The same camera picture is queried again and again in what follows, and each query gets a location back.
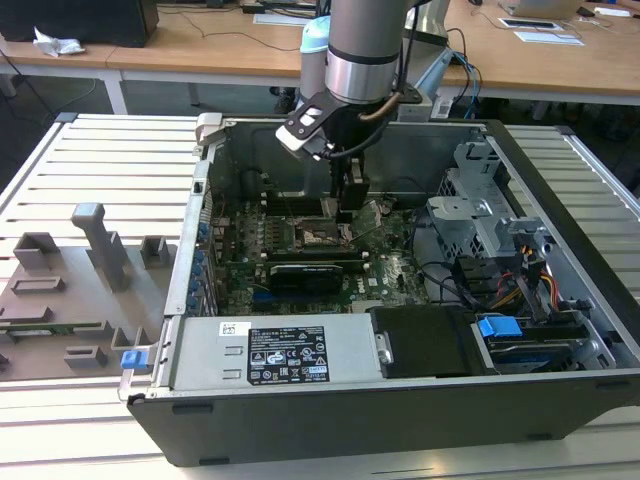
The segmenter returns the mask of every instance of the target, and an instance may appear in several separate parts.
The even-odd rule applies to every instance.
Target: motherboard
[[[413,214],[371,200],[351,223],[336,224],[323,200],[214,204],[209,253],[218,315],[364,313],[428,303],[411,254]]]

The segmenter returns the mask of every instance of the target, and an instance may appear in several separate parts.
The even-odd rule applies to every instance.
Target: blue cable
[[[471,104],[469,105],[467,112],[464,114],[464,118],[469,118],[469,115],[471,114],[471,109],[473,108],[473,103],[475,102],[476,97],[478,96],[478,78],[476,76],[475,69],[471,68],[467,60],[462,56],[460,52],[454,52],[453,54],[460,61],[460,63],[462,63],[462,65],[467,70],[467,72],[469,72],[469,75],[473,80],[473,87],[471,89]]]

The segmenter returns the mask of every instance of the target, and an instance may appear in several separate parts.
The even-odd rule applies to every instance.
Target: laptop
[[[514,17],[549,18],[564,20],[573,18],[584,0],[520,0],[517,5],[500,3]]]

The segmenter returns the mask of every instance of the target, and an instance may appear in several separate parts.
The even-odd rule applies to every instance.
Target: gray floor
[[[58,110],[69,101],[86,95],[64,107],[65,111],[79,113],[111,113],[104,85],[86,79],[30,77],[47,104]],[[4,187],[20,168],[52,119],[38,102],[28,85],[17,86],[17,95],[7,102],[0,98],[0,187]],[[227,113],[272,112],[276,98],[267,87],[235,85],[199,85],[200,107],[189,104],[186,84],[164,82],[126,82],[125,95],[129,112],[133,115],[198,115],[206,111]],[[567,122],[559,105],[552,105],[543,121],[531,119],[530,102],[503,102],[489,115],[508,124],[569,124],[583,142],[625,183],[633,184],[640,167],[640,136],[630,141],[614,142],[603,138],[595,129],[595,121],[601,107],[587,105],[580,119]],[[454,112],[462,116],[466,108]]]

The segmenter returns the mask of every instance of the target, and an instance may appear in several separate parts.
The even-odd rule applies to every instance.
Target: green circuit board
[[[412,210],[388,209],[385,215],[383,207],[369,202],[351,224],[341,226],[320,216],[270,216],[258,204],[230,209],[229,227],[216,240],[217,277],[223,283],[219,314],[362,313],[374,306],[428,303],[408,249]],[[274,299],[264,252],[309,251],[366,252],[366,267],[345,272],[338,293]]]

